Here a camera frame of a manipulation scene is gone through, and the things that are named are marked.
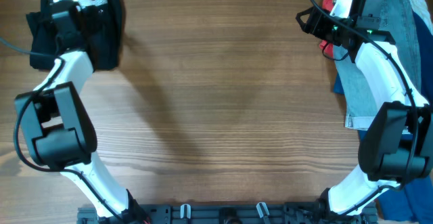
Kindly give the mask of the black shorts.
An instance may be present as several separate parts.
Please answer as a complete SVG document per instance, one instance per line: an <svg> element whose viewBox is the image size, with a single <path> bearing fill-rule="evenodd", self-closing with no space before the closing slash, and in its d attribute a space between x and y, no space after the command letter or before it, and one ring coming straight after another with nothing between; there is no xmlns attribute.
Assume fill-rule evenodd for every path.
<svg viewBox="0 0 433 224"><path fill-rule="evenodd" d="M119 64L120 42L123 27L123 11L120 0L78 0L83 8L86 29L97 59L97 70L112 70ZM49 4L40 1L40 10L26 14L26 21L33 40L31 51L57 55L56 27L49 20Z"/></svg>

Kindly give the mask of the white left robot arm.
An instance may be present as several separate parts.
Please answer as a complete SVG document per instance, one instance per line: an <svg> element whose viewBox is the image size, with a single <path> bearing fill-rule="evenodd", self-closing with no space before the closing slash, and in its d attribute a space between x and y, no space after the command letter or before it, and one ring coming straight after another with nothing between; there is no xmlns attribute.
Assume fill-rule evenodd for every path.
<svg viewBox="0 0 433 224"><path fill-rule="evenodd" d="M150 223L128 189L120 186L97 154L97 135L79 97L96 58L78 1L50 3L60 50L33 91L16 96L14 147L32 169L61 173L92 202L98 223Z"/></svg>

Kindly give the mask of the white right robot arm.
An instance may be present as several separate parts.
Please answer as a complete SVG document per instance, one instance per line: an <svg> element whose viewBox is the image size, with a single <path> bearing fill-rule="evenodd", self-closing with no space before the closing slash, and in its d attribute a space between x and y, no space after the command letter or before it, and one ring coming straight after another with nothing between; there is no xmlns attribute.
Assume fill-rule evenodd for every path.
<svg viewBox="0 0 433 224"><path fill-rule="evenodd" d="M352 221L379 195L430 173L432 109L404 72L392 35L379 29L378 11L332 16L310 7L296 21L303 32L347 50L378 108L359 145L358 165L322 193L312 213L324 223Z"/></svg>

